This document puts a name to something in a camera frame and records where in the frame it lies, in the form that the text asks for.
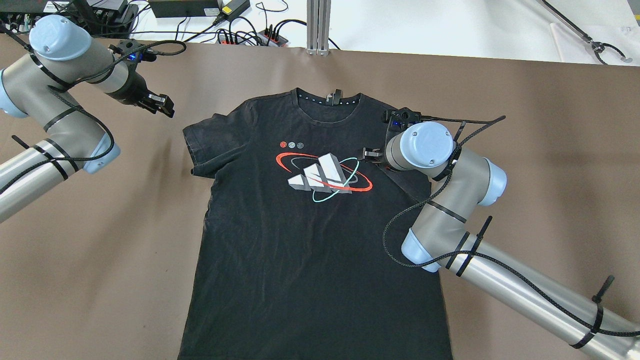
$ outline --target black t-shirt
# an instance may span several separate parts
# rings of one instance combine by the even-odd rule
[[[452,358],[438,275],[381,243],[415,201],[356,159],[384,145],[389,108],[294,89],[184,129],[193,174],[215,182],[179,359]],[[389,231],[398,254],[416,215]]]

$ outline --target light blue joint cap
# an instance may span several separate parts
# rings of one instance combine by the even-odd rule
[[[422,264],[426,263],[427,261],[433,260],[433,256],[431,256],[427,252],[427,250],[424,249],[411,229],[409,229],[409,233],[406,235],[406,237],[404,238],[404,242],[402,243],[402,253],[414,264]],[[438,272],[438,269],[440,269],[440,264],[433,263],[427,266],[423,266],[422,268],[427,270],[428,272]]]
[[[411,165],[433,168],[442,165],[453,152],[454,142],[442,124],[427,121],[409,127],[400,138],[400,151]]]
[[[11,101],[9,98],[9,94],[6,93],[4,89],[4,84],[2,84],[2,73],[4,69],[0,70],[0,109],[2,109],[5,113],[13,116],[13,117],[27,117],[29,115],[23,113],[18,109],[18,107]]]
[[[96,146],[95,150],[93,150],[93,152],[91,153],[90,158],[107,151],[109,145],[111,145],[109,135],[104,134],[104,136],[98,143],[98,146]],[[86,163],[84,163],[83,169],[89,174],[95,174],[98,170],[102,169],[106,165],[109,165],[109,163],[112,162],[113,159],[117,158],[118,155],[120,155],[120,147],[114,143],[113,149],[111,149],[108,154],[99,159],[87,161]]]
[[[478,202],[480,206],[489,206],[493,204],[507,188],[507,173],[503,169],[494,165],[489,159],[484,158],[489,163],[489,188],[486,190],[486,195],[481,202]]]
[[[29,42],[40,56],[65,61],[84,54],[91,46],[91,36],[66,17],[48,15],[36,22]]]

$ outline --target t-shirt neckline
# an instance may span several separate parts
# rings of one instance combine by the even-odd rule
[[[293,107],[301,117],[303,117],[306,121],[311,122],[315,126],[326,126],[326,127],[341,126],[349,123],[350,120],[355,118],[357,114],[361,111],[361,109],[364,107],[363,102],[365,102],[367,99],[367,96],[364,95],[363,93],[358,93],[354,96],[341,99],[340,100],[341,104],[356,104],[356,107],[353,109],[353,111],[349,115],[347,115],[341,120],[338,120],[335,122],[323,122],[323,121],[314,119],[304,110],[302,110],[302,108],[300,108],[300,104],[298,104],[298,99],[313,101],[322,106],[329,107],[328,105],[325,105],[326,98],[320,97],[314,94],[310,94],[302,90],[301,88],[295,88],[291,90],[289,93],[290,93],[289,97],[291,98],[291,104],[293,105]]]

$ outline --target brown paper surface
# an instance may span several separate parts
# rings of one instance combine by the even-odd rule
[[[0,49],[0,67],[24,53],[7,38]],[[189,174],[181,130],[296,86],[363,92],[441,117],[507,115],[467,145],[509,176],[469,231],[493,215],[485,241],[587,297],[614,274],[605,306],[640,319],[640,69],[189,45],[138,71],[151,91],[171,96],[175,117],[123,106],[87,84],[72,89],[122,155],[0,224],[2,360],[175,359],[212,183]],[[21,150],[12,134],[29,144],[45,138],[33,120],[0,114],[0,161]],[[464,280],[442,278],[456,359],[586,359]]]

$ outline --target t-shirt sleeve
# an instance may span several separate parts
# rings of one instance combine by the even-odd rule
[[[219,169],[240,156],[251,139],[255,112],[245,101],[229,115],[214,114],[182,132],[193,161],[191,173],[215,178]]]

